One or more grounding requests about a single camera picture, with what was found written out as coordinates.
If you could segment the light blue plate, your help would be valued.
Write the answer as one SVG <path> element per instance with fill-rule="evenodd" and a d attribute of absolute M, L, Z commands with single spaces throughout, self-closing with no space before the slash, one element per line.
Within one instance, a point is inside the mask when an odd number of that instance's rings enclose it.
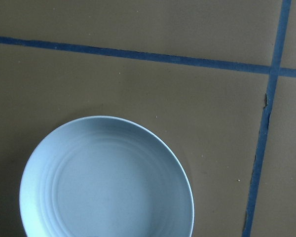
<path fill-rule="evenodd" d="M 191 187 L 179 160 L 146 128 L 79 118 L 33 150 L 19 193 L 29 237 L 189 237 Z"/>

